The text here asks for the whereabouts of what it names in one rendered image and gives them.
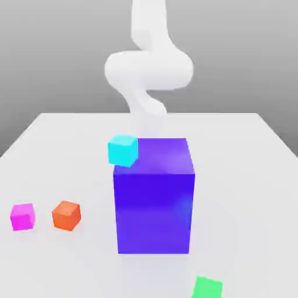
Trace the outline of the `small magenta cube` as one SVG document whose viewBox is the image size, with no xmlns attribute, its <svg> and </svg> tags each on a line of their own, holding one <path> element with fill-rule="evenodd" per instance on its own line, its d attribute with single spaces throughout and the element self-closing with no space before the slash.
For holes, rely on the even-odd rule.
<svg viewBox="0 0 298 298">
<path fill-rule="evenodd" d="M 14 231 L 33 229 L 35 220 L 36 215 L 32 203 L 16 204 L 12 207 L 10 221 Z"/>
</svg>

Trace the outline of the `small cyan cube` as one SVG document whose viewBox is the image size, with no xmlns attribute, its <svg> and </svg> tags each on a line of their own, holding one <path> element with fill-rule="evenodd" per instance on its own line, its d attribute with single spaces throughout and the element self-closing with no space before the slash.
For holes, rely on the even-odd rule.
<svg viewBox="0 0 298 298">
<path fill-rule="evenodd" d="M 131 167 L 139 157 L 139 140 L 128 135 L 116 135 L 108 142 L 110 164 Z"/>
</svg>

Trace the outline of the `large purple box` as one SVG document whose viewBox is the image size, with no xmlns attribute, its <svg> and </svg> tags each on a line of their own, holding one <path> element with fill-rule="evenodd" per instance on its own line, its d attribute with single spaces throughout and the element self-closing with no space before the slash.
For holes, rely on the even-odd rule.
<svg viewBox="0 0 298 298">
<path fill-rule="evenodd" d="M 115 166 L 120 254 L 187 254 L 195 170 L 185 138 L 139 139 L 131 167 Z"/>
</svg>

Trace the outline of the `small green cube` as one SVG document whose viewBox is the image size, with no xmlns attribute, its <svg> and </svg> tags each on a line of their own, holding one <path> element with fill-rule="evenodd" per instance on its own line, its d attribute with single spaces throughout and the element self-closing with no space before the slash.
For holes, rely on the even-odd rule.
<svg viewBox="0 0 298 298">
<path fill-rule="evenodd" d="M 203 276 L 197 276 L 191 298 L 221 298 L 223 283 Z"/>
</svg>

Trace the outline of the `small orange cube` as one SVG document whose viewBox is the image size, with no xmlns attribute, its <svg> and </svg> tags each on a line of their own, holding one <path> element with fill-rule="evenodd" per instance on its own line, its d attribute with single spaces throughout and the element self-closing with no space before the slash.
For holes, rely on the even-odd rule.
<svg viewBox="0 0 298 298">
<path fill-rule="evenodd" d="M 54 227 L 72 231 L 81 220 L 80 205 L 70 201 L 61 201 L 52 211 Z"/>
</svg>

